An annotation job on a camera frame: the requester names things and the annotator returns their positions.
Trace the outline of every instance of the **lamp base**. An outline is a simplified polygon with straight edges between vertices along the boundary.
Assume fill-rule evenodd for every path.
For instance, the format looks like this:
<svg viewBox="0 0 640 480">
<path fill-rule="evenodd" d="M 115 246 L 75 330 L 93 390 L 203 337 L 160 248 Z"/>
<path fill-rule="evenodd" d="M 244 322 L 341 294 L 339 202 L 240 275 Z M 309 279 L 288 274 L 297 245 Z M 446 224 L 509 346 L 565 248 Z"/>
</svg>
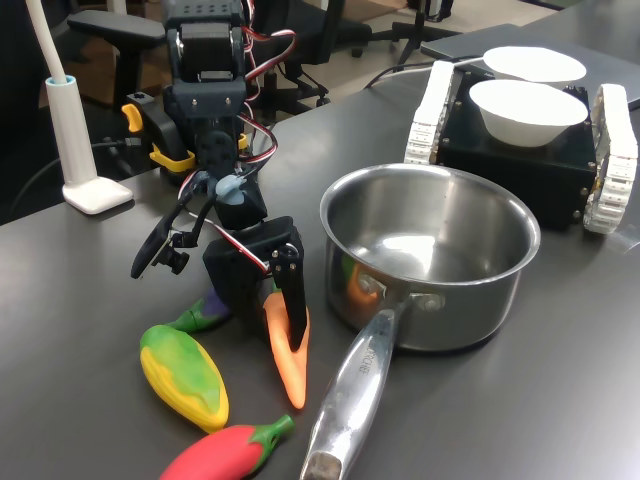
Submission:
<svg viewBox="0 0 640 480">
<path fill-rule="evenodd" d="M 62 187 L 64 199 L 81 212 L 95 215 L 133 199 L 133 192 L 108 178 L 96 177 Z"/>
</svg>

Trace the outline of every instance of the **green stem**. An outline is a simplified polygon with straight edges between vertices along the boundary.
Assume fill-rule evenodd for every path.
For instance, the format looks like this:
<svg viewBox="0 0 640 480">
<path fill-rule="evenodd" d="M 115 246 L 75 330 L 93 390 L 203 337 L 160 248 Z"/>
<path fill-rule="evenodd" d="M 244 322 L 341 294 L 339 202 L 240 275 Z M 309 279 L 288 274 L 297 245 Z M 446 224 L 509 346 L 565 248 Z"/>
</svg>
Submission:
<svg viewBox="0 0 640 480">
<path fill-rule="evenodd" d="M 289 415 L 284 415 L 271 425 L 259 425 L 255 427 L 253 435 L 249 438 L 249 443 L 259 443 L 262 445 L 260 460 L 255 464 L 251 473 L 255 472 L 264 463 L 275 448 L 280 435 L 291 433 L 295 428 L 295 423 Z"/>
<path fill-rule="evenodd" d="M 213 327 L 225 319 L 224 315 L 209 315 L 202 313 L 204 308 L 204 299 L 201 298 L 194 303 L 189 309 L 185 310 L 177 320 L 167 323 L 168 327 L 175 328 L 181 332 L 194 333 L 199 330 Z"/>
</svg>

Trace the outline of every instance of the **white bowl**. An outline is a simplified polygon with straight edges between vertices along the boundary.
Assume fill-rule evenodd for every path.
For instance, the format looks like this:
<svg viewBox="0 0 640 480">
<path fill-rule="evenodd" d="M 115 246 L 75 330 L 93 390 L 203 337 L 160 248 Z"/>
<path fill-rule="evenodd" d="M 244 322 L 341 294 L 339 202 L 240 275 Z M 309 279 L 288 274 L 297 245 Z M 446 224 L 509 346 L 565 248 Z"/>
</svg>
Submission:
<svg viewBox="0 0 640 480">
<path fill-rule="evenodd" d="M 541 47 L 499 47 L 484 54 L 497 79 L 526 80 L 563 89 L 587 74 L 575 58 Z"/>
<path fill-rule="evenodd" d="M 584 103 L 541 83 L 487 80 L 469 90 L 494 138 L 518 147 L 541 147 L 587 118 Z"/>
</svg>

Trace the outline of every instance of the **chair armrest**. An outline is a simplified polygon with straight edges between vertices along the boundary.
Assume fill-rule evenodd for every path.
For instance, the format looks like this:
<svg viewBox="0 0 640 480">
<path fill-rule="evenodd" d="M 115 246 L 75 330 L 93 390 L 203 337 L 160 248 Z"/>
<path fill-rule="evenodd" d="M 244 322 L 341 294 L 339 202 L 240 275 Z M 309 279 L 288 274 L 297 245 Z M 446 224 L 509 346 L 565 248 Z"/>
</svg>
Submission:
<svg viewBox="0 0 640 480">
<path fill-rule="evenodd" d="M 121 52 L 140 52 L 165 41 L 160 22 L 133 15 L 85 10 L 70 15 L 67 24 L 72 30 L 106 40 Z"/>
<path fill-rule="evenodd" d="M 342 18 L 342 11 L 344 10 L 345 0 L 329 0 L 327 11 L 324 17 L 324 25 L 322 27 L 322 39 L 320 40 L 320 47 L 317 51 L 317 63 L 326 63 L 331 57 L 333 48 L 338 39 L 338 28 L 340 26 L 340 19 Z"/>
</svg>

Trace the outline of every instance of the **saucepan handle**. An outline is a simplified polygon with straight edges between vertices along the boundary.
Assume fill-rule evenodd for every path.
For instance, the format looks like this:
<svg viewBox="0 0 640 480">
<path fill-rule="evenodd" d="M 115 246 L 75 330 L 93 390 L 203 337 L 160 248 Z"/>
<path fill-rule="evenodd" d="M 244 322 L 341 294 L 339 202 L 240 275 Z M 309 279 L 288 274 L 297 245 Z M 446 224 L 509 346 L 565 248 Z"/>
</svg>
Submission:
<svg viewBox="0 0 640 480">
<path fill-rule="evenodd" d="M 342 480 L 380 401 L 404 304 L 379 311 L 349 347 L 329 384 L 300 480 Z"/>
</svg>

